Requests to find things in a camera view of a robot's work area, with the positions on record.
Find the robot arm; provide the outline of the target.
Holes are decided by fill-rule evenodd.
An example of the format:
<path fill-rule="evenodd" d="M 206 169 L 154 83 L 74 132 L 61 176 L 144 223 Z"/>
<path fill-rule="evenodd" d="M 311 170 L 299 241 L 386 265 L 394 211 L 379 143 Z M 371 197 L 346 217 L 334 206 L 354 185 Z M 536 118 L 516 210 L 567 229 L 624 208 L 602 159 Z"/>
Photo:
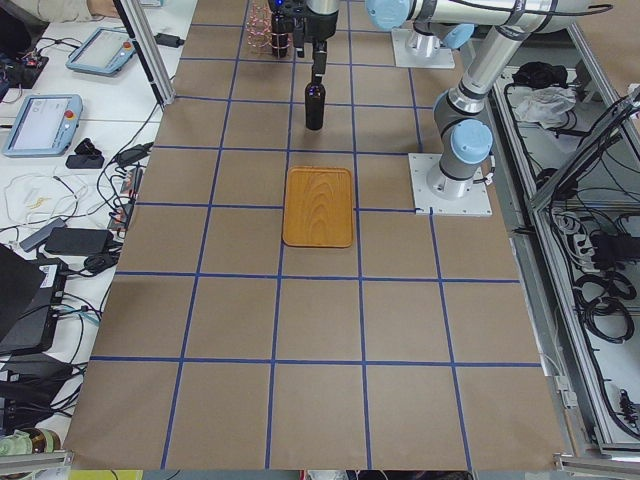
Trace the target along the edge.
<path fill-rule="evenodd" d="M 473 35 L 474 24 L 414 23 L 413 30 L 405 41 L 406 50 L 414 56 L 431 58 L 444 47 L 459 49 Z"/>
<path fill-rule="evenodd" d="M 290 36 L 299 57 L 312 46 L 311 80 L 305 90 L 306 126 L 324 123 L 327 41 L 335 34 L 339 14 L 336 1 L 272 1 L 272 31 Z M 434 106 L 434 120 L 444 151 L 429 170 L 427 183 L 437 196 L 454 200 L 466 195 L 479 166 L 489 157 L 493 135 L 478 120 L 496 79 L 521 44 L 532 34 L 550 33 L 573 24 L 581 16 L 611 10 L 593 1 L 368 1 L 371 23 L 391 31 L 410 21 L 447 47 L 462 46 L 476 26 L 490 31 L 459 83 L 445 91 Z"/>

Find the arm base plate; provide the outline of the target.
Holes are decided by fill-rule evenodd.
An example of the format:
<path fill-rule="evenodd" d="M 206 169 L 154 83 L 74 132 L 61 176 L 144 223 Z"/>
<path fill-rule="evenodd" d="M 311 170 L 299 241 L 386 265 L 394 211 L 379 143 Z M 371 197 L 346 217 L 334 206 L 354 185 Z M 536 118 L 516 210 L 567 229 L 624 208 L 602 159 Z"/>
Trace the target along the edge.
<path fill-rule="evenodd" d="M 441 171 L 440 158 L 440 154 L 408 155 L 415 214 L 490 217 L 492 208 L 481 167 L 471 179 L 452 180 Z"/>
<path fill-rule="evenodd" d="M 391 32 L 396 67 L 422 69 L 454 69 L 452 50 L 438 37 L 422 35 L 414 30 Z"/>

